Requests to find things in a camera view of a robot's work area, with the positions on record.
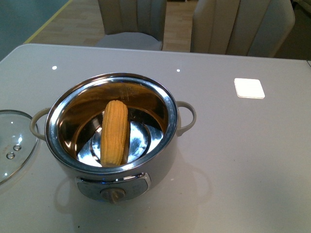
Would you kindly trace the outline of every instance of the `pot lid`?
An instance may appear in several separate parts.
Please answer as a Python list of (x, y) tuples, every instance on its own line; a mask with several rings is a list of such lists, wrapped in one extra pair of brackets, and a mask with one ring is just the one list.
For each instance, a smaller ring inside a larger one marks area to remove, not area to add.
[(32, 117), (17, 110), (0, 110), (0, 185), (31, 157), (38, 139), (29, 130)]

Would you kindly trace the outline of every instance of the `chair seat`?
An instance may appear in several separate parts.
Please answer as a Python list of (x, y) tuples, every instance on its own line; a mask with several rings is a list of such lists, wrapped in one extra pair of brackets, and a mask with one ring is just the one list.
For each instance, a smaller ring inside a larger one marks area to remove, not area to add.
[(105, 35), (96, 47), (130, 49), (130, 50), (162, 50), (163, 42), (143, 33), (119, 33)]

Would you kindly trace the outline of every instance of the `corn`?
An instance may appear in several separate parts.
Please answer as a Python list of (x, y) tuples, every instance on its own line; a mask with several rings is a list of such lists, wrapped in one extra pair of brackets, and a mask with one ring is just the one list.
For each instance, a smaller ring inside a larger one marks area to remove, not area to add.
[(123, 159), (127, 132), (127, 107), (118, 100), (106, 106), (102, 124), (101, 165), (117, 166)]

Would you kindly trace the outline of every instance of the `chair backrest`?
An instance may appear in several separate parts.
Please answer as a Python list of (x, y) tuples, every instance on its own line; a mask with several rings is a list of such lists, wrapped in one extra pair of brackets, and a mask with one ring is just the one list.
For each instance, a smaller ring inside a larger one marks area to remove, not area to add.
[(166, 0), (98, 0), (106, 35), (139, 32), (163, 41)]
[(293, 26), (290, 0), (199, 0), (190, 50), (273, 57)]

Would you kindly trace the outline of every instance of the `pot rim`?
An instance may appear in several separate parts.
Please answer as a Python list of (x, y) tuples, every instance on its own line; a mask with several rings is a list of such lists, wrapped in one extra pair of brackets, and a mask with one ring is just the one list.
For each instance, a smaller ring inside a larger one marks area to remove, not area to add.
[[(121, 81), (121, 80), (127, 80), (130, 83), (136, 83), (145, 86), (146, 88), (152, 89), (155, 91), (159, 97), (162, 98), (163, 102), (166, 105), (166, 108), (168, 110), (168, 126), (167, 131), (163, 135), (162, 140), (160, 143), (149, 153), (146, 155), (130, 162), (124, 165), (115, 166), (115, 167), (96, 167), (96, 166), (90, 166), (86, 165), (84, 163), (81, 163), (80, 161), (74, 159), (71, 157), (60, 145), (60, 142), (57, 140), (57, 128), (55, 127), (55, 124), (51, 124), (52, 122), (57, 121), (59, 118), (61, 111), (60, 105), (66, 105), (70, 103), (70, 96), (74, 92), (78, 92), (79, 90), (90, 86), (91, 84), (96, 83), (96, 85), (99, 85), (101, 83), (105, 83), (107, 81)], [(178, 115), (179, 111), (177, 108), (177, 104), (175, 99), (173, 98), (170, 91), (165, 88), (161, 83), (151, 79), (147, 78), (142, 75), (133, 74), (133, 73), (107, 73), (107, 74), (101, 74), (94, 76), (92, 78), (89, 78), (85, 81), (80, 82), (76, 86), (72, 87), (68, 91), (66, 91), (52, 106), (50, 109), (46, 123), (45, 123), (45, 138), (48, 145), (48, 148), (54, 155), (54, 157), (60, 161), (62, 164), (73, 168), (77, 171), (87, 173), (87, 174), (93, 174), (93, 175), (114, 175), (117, 173), (122, 173), (125, 171), (132, 170), (134, 168), (137, 168), (153, 158), (155, 158), (158, 154), (160, 154), (166, 146), (171, 142), (172, 138), (174, 137), (177, 129), (177, 121), (178, 121)]]

